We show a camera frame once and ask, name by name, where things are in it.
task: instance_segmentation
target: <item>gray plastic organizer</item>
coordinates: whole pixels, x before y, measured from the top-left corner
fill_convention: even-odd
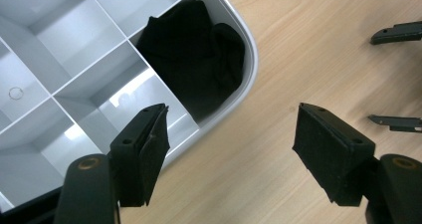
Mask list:
[[[165,103],[164,166],[247,95],[258,54],[227,0],[202,0],[214,23],[246,45],[241,87],[195,122],[137,52],[150,16],[183,0],[0,0],[0,207],[9,210],[62,185],[69,164],[108,146],[143,108]]]

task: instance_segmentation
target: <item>wooden surface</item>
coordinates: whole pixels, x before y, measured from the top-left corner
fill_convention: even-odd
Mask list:
[[[245,101],[166,168],[149,207],[122,223],[366,223],[329,203],[292,151],[300,102],[324,107],[372,139],[376,157],[422,160],[422,134],[369,114],[422,116],[422,42],[371,46],[378,30],[422,20],[422,0],[229,0],[258,45]]]

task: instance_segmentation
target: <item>light wood tabletop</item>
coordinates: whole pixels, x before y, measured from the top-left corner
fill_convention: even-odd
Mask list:
[[[422,134],[370,114],[422,116],[422,42],[372,46],[394,24],[422,20],[422,0],[229,0],[259,51],[240,106],[163,170],[150,205],[122,223],[366,223],[367,201],[338,207],[292,146],[299,103],[335,113],[376,143],[375,156],[422,160]]]

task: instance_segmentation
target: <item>black cloth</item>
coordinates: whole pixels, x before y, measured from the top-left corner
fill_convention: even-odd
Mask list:
[[[227,24],[213,25],[202,1],[150,17],[136,48],[196,120],[242,83],[242,38]]]

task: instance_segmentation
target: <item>white compartment tray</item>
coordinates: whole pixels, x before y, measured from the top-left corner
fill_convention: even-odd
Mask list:
[[[62,185],[69,164],[108,153],[143,108],[165,103],[174,160],[246,96],[258,54],[227,0],[202,0],[213,23],[246,45],[243,83],[194,120],[133,44],[150,16],[184,0],[0,0],[0,208],[9,210]]]

